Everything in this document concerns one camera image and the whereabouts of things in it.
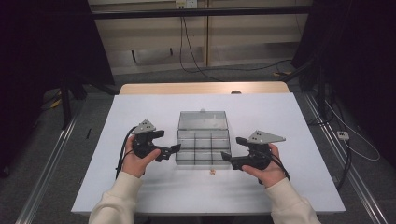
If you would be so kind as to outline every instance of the gray carpet floor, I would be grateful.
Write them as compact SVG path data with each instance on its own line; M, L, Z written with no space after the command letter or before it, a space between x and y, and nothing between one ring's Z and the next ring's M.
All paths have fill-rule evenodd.
M227 68L254 69L263 66L253 64L228 66ZM291 71L292 67L288 62L285 62L280 63L277 67L272 66L268 69L254 71L213 70L205 71L205 74L223 81L274 81L278 80L278 77L274 77L272 73L278 70ZM200 73L187 73L182 70L115 76L115 80L116 87L114 88L116 89L119 89L124 83L213 81ZM304 98L305 93L298 88L298 80L291 81L289 87L294 92L305 119L313 119L315 116ZM89 93L88 97L84 101L81 114L78 117L74 131L70 135L61 160L55 167L55 173L35 213L33 223L88 223L87 217L72 214L70 210L78 194L81 180L91 161L92 153L105 124L113 97L91 86L87 86L86 90ZM49 91L44 96L44 101L51 97L54 92ZM72 99L72 107L76 103L77 101ZM347 106L342 105L341 101L339 103L348 125L358 130L359 123L347 111ZM333 119L330 124L335 130L338 128L336 119ZM58 141L62 125L63 113L61 106L42 112L38 118L29 140L10 167L11 176L0 179L0 223L16 222L35 182L46 165L50 153ZM335 179L340 178L343 166L336 159L322 130L318 125L310 125L309 127L331 176ZM375 155L364 141L353 133L349 134L351 135L351 145L353 147L372 157ZM394 213L396 211L395 169L384 159L366 161L358 156L353 157L353 165L373 193L389 223L396 223L396 215ZM348 180L341 188L340 195L346 206L346 212L335 215L321 215L319 219L322 223L373 223L361 203L361 199ZM155 217L151 223L186 223L186 220L188 219L184 217L179 219Z

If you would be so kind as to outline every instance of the person's left hand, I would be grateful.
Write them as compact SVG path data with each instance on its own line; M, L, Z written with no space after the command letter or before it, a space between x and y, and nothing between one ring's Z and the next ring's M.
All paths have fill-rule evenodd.
M154 161L160 154L161 151L157 148L151 151L145 158L141 159L138 156L136 156L133 152L128 153L129 151L133 150L132 149L132 142L134 141L134 135L128 138L126 144L125 144L125 158L123 161L122 165L122 171L129 174L133 175L137 178L140 178L145 171L147 165Z

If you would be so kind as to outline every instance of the table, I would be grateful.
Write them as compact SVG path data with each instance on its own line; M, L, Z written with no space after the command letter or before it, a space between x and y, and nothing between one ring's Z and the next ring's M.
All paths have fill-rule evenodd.
M226 112L233 156L248 154L246 147L236 144L236 136L249 137L254 131L261 130L286 137L285 142L277 145L290 172L292 185L311 202L318 214L345 211L293 94L265 88L270 84L174 83L123 87L121 93L125 94L114 99L72 212L88 215L102 193L111 188L120 147L129 129L143 119L149 119L158 130L165 130L165 136L154 143L169 147L177 140L180 111L200 109ZM166 86L173 88L165 88L168 91L163 93L168 94L159 94L161 87ZM186 88L176 90L175 86ZM219 94L231 90L245 92ZM193 94L206 91L210 94ZM269 214L271 211L270 201L257 179L232 170L231 166L211 175L208 169L177 166L173 155L169 161L151 163L142 179L144 184L139 190L136 208L136 213L141 215L235 216Z

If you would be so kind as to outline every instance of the wire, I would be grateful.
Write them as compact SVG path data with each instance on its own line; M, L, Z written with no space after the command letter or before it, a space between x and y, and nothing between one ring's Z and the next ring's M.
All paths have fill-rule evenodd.
M294 5L297 7L297 0L294 0ZM294 14L294 17L296 18L298 31L300 32L300 38L301 38L301 37L303 37L303 35L302 35L302 33L301 33L300 23L298 22L297 14Z
M129 153L132 153L132 150L131 150L131 151L125 153L125 155L124 155L124 149L125 149L126 142L128 141L129 135L131 134L131 132L134 131L135 128L136 128L136 127L133 127L133 128L126 134L126 136L125 136L125 138L124 138L124 141L123 141L123 143L122 143L122 148L121 148L121 153L120 153L120 158L119 158L119 164L117 165L117 168L116 168L116 171L117 171L117 172L116 172L116 179L117 179L117 177L119 177L119 173L120 173L120 171L121 171L122 164L123 164L123 161L124 161L124 159L125 159L125 156L128 155Z
M334 104L337 106L338 111L340 112L341 120L345 121L344 114L343 114L343 111L341 109L341 106L335 101L335 99L334 99ZM338 127L340 128L340 130L343 130L343 128L341 127L341 124L340 124L338 119L337 119L337 124L338 124ZM346 131L346 130L347 130L347 126L344 124L344 131Z
M200 67L198 66L197 62L195 61L195 57L194 57L194 55L193 55L193 53L192 53L190 38L189 38L188 30L187 30L186 20L185 20L184 17L183 17L183 18L180 18L180 19L181 19L181 23L182 23L182 24L183 24L183 22L184 22L185 34L186 34L186 37L187 37L187 41L188 41L188 43L189 43L190 53L191 53L192 59L194 60L195 67L198 69L198 70L194 70L194 71L187 70L187 69L183 66L183 62L181 61L181 49L183 48L183 31L182 31L183 25L181 25L181 41L180 41L180 51L179 51L179 62L180 62L180 65L181 65L182 69L183 69L184 71L188 72L188 73L203 73L203 72L205 72L205 71L221 71L221 70L222 70L222 71L244 71L244 72L250 72L250 71L263 70L263 69L270 68L270 67L273 67L273 66L275 66L275 67L276 67L276 70L279 71L279 69L277 68L277 66L278 66L280 63L291 62L291 59L286 59L286 60L281 60L281 61L276 62L276 63L272 63L272 64L270 64L270 65L266 65L266 66L262 66L262 67L257 67L257 68L205 68L205 69L200 68Z
M208 75L205 74L204 71L202 71L201 68L198 66L197 62L195 61L194 54L192 53L191 43L190 43L190 39L189 39L189 34L188 34L188 31L187 31L186 19L185 19L184 17L181 17L181 18L180 18L180 22L181 22L181 38L180 38L180 39L181 39L181 42L180 42L179 59L180 59L180 65L181 65L181 67L183 68L183 70L184 70L184 71L187 71L187 70L184 68L183 63L181 62L181 49L183 48L183 22L184 22L184 30L185 30L185 32L186 32L187 42L189 43L190 53L191 53L192 59L194 60L195 67L198 69L198 72L200 72L204 77L208 77L208 78L211 78L211 79L213 79L213 80L223 82L223 80L220 80L220 79L215 78L215 77L210 77L210 76L208 76Z
M329 109L326 108L326 118L328 117L327 116L328 112L329 112ZM333 113L331 113L331 117L329 119L323 120L322 122L314 122L315 120L318 120L319 118L320 118L320 116L317 116L313 119L308 119L305 122L308 126L328 124L330 121L332 121L334 119L334 115L333 115Z
M341 176L340 182L337 185L337 191L340 191L343 187L345 180L347 179L347 173L349 172L350 166L352 165L352 151L349 147L346 148L346 164L344 165L343 175Z
M268 157L267 157L267 154L265 154L265 153L263 153L263 152L260 152L259 150L251 150L251 151L253 151L253 152L257 153L257 154L260 154L260 155L261 155L262 157L264 157L264 158L268 158ZM270 160L273 161L277 166L279 166L279 168L282 169L283 173L285 173L285 177L287 177L288 180L290 181L289 172L286 170L285 166L283 166L283 163L282 163L282 161L280 160L280 158L277 157L276 155L274 155L273 153L271 153L271 158L268 158L268 159L270 159Z
M355 130L353 130L351 127L349 127L345 122L343 122L341 119L340 119L340 117L338 117L338 115L335 113L335 111L332 109L332 107L330 106L330 110L334 113L334 115L350 130L350 131L352 131L353 133L355 133L358 137L360 137L361 139L363 139L368 145L370 145L374 150L375 150L375 152L376 152L376 154L378 155L378 158L376 158L376 159L370 159L370 158L367 158L367 157L365 157L365 156L362 156L360 153L358 153L356 150L354 150L352 147L350 147L349 145L346 145L347 147L349 147L352 151L354 151L355 153L357 153L358 155L360 155L360 156L362 156L363 158L365 158L365 159L367 159L367 160L369 160L369 161L378 161L379 159L380 159L380 155L379 155L379 152L378 152L378 149L376 149L376 147L375 146L373 146L369 141L367 141L363 136L361 136L360 134L358 134Z
M356 151L355 149L353 149L352 147L350 147L350 146L347 144L346 140L344 140L344 143L346 144L346 146L347 146L350 150L352 150L353 152L355 152L355 153L358 154L359 156L363 157L363 158L366 159L367 161L379 161L379 159L381 158L381 156L379 155L379 152L378 152L377 150L375 150L375 152L376 152L376 154L377 154L378 157L375 158L375 159L371 159L371 158L368 158L368 157L366 157L366 156L363 156L363 155L360 154L358 151Z

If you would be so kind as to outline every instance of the electrical outlet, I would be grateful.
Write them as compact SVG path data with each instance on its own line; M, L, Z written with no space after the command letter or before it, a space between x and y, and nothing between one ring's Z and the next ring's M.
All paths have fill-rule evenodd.
M176 0L176 8L178 9L186 8L186 0Z
M186 0L186 8L198 8L198 0Z
M339 140L349 140L349 134L347 132L337 132L337 137Z

